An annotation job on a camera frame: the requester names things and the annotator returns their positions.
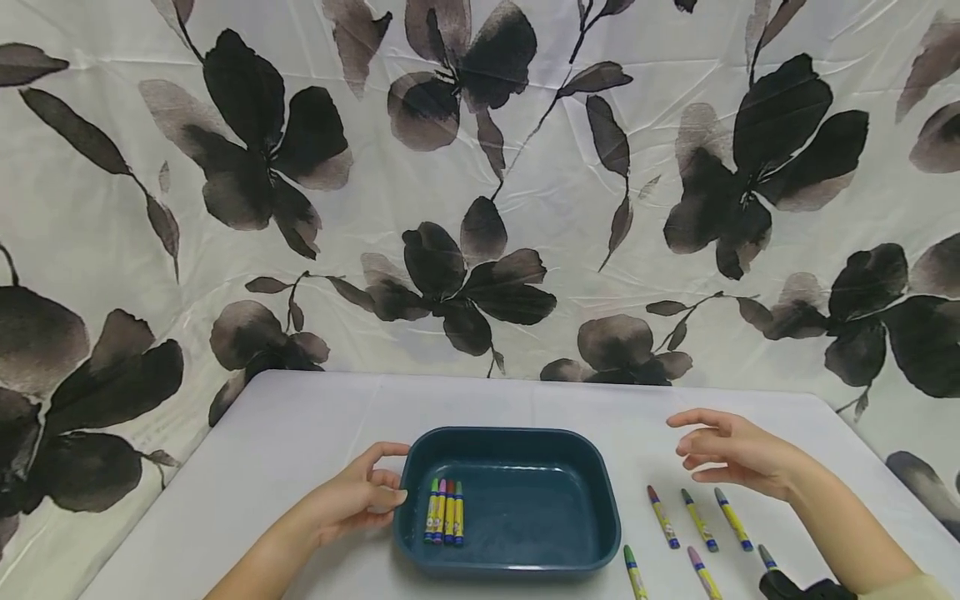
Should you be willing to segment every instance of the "white fabric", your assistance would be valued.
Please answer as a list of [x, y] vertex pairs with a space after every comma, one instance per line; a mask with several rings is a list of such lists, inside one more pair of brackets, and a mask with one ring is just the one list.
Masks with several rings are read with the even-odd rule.
[[[728, 598], [762, 598], [763, 565], [740, 550], [712, 500], [691, 482], [673, 449], [682, 432], [664, 424], [692, 406], [734, 411], [810, 452], [875, 512], [926, 572], [960, 594], [957, 547], [864, 443], [814, 396], [484, 381], [446, 377], [266, 372], [244, 391], [154, 507], [141, 519], [84, 600], [202, 597], [274, 519], [303, 494], [379, 440], [412, 443], [443, 425], [536, 426], [583, 434], [603, 454], [623, 527], [651, 598], [699, 598], [683, 550], [671, 550], [646, 496], [652, 484], [681, 544], [703, 550]], [[403, 459], [382, 463], [397, 472]], [[709, 554], [686, 514], [690, 489], [721, 550]], [[766, 545], [798, 585], [829, 576], [789, 507], [724, 488], [754, 544]], [[435, 583], [392, 548], [390, 533], [348, 540], [314, 558], [287, 597], [597, 598], [630, 596], [621, 555], [577, 585]]]

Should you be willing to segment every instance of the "hand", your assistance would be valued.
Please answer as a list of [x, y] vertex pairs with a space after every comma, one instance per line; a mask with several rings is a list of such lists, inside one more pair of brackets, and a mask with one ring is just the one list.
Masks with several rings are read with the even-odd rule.
[[315, 547], [358, 529], [386, 527], [394, 509], [407, 499], [400, 476], [373, 468], [384, 456], [406, 456], [407, 444], [378, 442], [332, 479], [306, 495], [283, 517], [288, 531], [305, 532]]
[[684, 468], [724, 465], [693, 473], [701, 483], [735, 483], [780, 500], [789, 500], [796, 475], [818, 465], [791, 443], [738, 415], [695, 408], [667, 419], [671, 427], [705, 425], [680, 439]]

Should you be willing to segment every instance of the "right hand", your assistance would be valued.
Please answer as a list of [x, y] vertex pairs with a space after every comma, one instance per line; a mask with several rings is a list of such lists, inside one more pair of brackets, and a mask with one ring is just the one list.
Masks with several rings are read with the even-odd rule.
[[789, 500], [797, 476], [817, 465], [805, 452], [750, 421], [721, 411], [695, 408], [667, 419], [671, 427], [703, 425], [677, 444], [684, 468], [700, 483], [735, 483], [779, 500]]

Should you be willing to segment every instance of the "crayon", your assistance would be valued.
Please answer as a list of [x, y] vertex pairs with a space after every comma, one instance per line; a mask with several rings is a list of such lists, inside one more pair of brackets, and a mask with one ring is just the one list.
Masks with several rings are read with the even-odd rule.
[[709, 571], [707, 571], [704, 562], [700, 560], [700, 555], [697, 554], [693, 546], [686, 547], [686, 554], [690, 557], [693, 570], [697, 571], [697, 577], [700, 578], [700, 583], [707, 591], [710, 600], [723, 600], [723, 596], [720, 595], [720, 590], [717, 589], [717, 585], [713, 583], [713, 578], [710, 577]]
[[433, 542], [444, 543], [444, 514], [446, 513], [446, 480], [440, 480], [437, 494], [437, 515], [433, 517]]
[[423, 541], [433, 543], [433, 519], [437, 515], [437, 496], [440, 495], [440, 480], [434, 479], [430, 484], [430, 504], [426, 509], [426, 529], [423, 530]]
[[627, 574], [630, 576], [630, 587], [634, 589], [635, 600], [648, 600], [647, 589], [640, 579], [640, 569], [636, 567], [634, 551], [628, 545], [623, 546], [623, 559], [627, 563]]
[[670, 547], [674, 550], [679, 549], [680, 541], [677, 540], [677, 534], [673, 531], [673, 525], [670, 524], [666, 513], [663, 512], [663, 506], [660, 504], [660, 499], [657, 497], [657, 492], [654, 491], [653, 486], [647, 486], [647, 495], [650, 496], [650, 503], [654, 507], [654, 513], [657, 514], [657, 520], [660, 522], [660, 528], [663, 530], [666, 542], [670, 544]]
[[736, 513], [733, 511], [730, 501], [727, 500], [727, 497], [720, 490], [720, 488], [714, 488], [713, 494], [717, 497], [717, 503], [720, 505], [720, 510], [723, 511], [724, 516], [727, 518], [727, 522], [730, 524], [733, 532], [736, 533], [736, 538], [740, 540], [740, 546], [746, 552], [753, 552], [754, 545], [752, 542], [750, 542], [750, 538], [747, 537], [747, 531], [743, 528], [743, 523], [741, 523], [740, 519], [736, 517]]
[[453, 543], [453, 521], [456, 518], [457, 500], [453, 493], [453, 480], [446, 482], [446, 521], [444, 522], [444, 543]]
[[774, 561], [774, 557], [770, 556], [770, 552], [767, 551], [766, 546], [761, 544], [758, 550], [760, 551], [760, 559], [763, 560], [763, 566], [766, 566], [768, 571], [780, 570], [780, 568], [777, 566], [777, 563]]
[[694, 504], [693, 497], [687, 490], [681, 489], [680, 493], [684, 497], [686, 509], [690, 512], [690, 516], [693, 518], [693, 524], [697, 526], [697, 531], [700, 532], [700, 537], [703, 538], [704, 542], [707, 544], [707, 550], [710, 552], [719, 552], [720, 546], [717, 545], [717, 540], [713, 538], [710, 530], [707, 529], [707, 524], [704, 523], [704, 520], [700, 518], [700, 514], [697, 513], [697, 505]]
[[464, 545], [464, 485], [457, 482], [456, 493], [453, 496], [453, 544]]

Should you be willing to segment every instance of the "tray rim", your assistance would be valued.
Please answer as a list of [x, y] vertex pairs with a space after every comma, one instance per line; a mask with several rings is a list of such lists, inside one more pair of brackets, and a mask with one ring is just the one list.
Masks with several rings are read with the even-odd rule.
[[[603, 479], [604, 479], [604, 488], [607, 492], [607, 496], [610, 498], [613, 509], [613, 526], [615, 533], [613, 536], [612, 548], [607, 552], [606, 555], [601, 557], [599, 560], [594, 561], [589, 564], [577, 564], [577, 565], [568, 565], [568, 564], [541, 564], [536, 566], [506, 566], [504, 564], [497, 563], [436, 563], [432, 561], [423, 561], [418, 557], [414, 556], [411, 548], [406, 544], [401, 542], [402, 533], [400, 532], [400, 524], [398, 519], [394, 519], [393, 522], [393, 534], [394, 534], [394, 545], [399, 548], [400, 553], [407, 557], [413, 564], [421, 569], [428, 570], [459, 570], [459, 571], [492, 571], [496, 573], [506, 573], [506, 572], [537, 572], [537, 573], [590, 573], [597, 571], [613, 560], [620, 552], [620, 543], [623, 539], [623, 527], [620, 522], [620, 511], [616, 505], [616, 496], [613, 494], [613, 485], [610, 479], [610, 472], [607, 470], [607, 462], [603, 458], [603, 454], [600, 452], [600, 449], [591, 442], [586, 436], [576, 431], [570, 429], [561, 429], [557, 427], [500, 427], [500, 426], [483, 426], [483, 425], [445, 425], [442, 427], [435, 427], [426, 431], [420, 437], [418, 437], [411, 445], [410, 451], [407, 456], [414, 454], [414, 451], [417, 447], [422, 444], [425, 440], [430, 438], [433, 435], [438, 433], [447, 432], [447, 431], [511, 431], [511, 432], [520, 432], [520, 433], [557, 433], [563, 434], [566, 436], [571, 436], [577, 438], [580, 442], [583, 442], [587, 447], [593, 451], [596, 457], [600, 460], [600, 468], [603, 470]], [[402, 490], [407, 489], [409, 483], [410, 475], [408, 474], [407, 464], [403, 464], [403, 472], [400, 475], [400, 488]]]

